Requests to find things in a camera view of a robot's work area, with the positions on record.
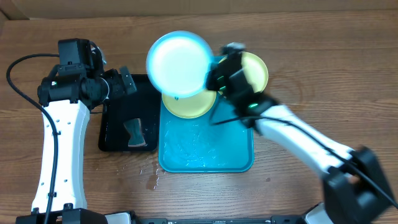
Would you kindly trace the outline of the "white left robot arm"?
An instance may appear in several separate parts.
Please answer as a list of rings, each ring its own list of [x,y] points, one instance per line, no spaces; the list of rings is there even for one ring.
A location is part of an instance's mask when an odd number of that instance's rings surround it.
[[[90,111],[81,101],[53,101],[45,107],[57,129],[58,155],[55,175],[54,198],[48,205],[48,193],[53,165],[53,131],[50,121],[44,121],[44,147],[39,186],[32,202],[31,210],[45,213],[64,209],[65,204],[73,208],[86,208],[87,201],[83,186],[83,156],[86,127]]]

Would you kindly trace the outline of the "yellow plate front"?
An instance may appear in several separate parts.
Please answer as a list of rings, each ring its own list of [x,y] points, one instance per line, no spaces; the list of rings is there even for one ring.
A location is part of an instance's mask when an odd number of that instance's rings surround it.
[[[164,106],[179,118],[193,119],[203,116],[215,103],[217,93],[203,90],[187,98],[176,98],[162,94]]]

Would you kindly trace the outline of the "light blue plate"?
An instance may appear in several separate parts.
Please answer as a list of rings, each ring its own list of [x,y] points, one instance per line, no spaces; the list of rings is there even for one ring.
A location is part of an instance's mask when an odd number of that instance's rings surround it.
[[[213,52],[203,38],[178,30],[154,42],[147,54],[146,71],[159,92],[187,98],[205,89],[213,58]]]

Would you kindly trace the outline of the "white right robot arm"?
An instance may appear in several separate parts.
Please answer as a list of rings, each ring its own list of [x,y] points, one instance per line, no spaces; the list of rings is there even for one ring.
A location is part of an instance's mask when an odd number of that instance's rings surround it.
[[[323,202],[300,223],[371,223],[396,207],[381,165],[368,147],[356,151],[299,119],[275,98],[255,92],[243,69],[242,51],[226,50],[210,63],[206,86],[222,92],[235,120],[289,150],[322,181]]]

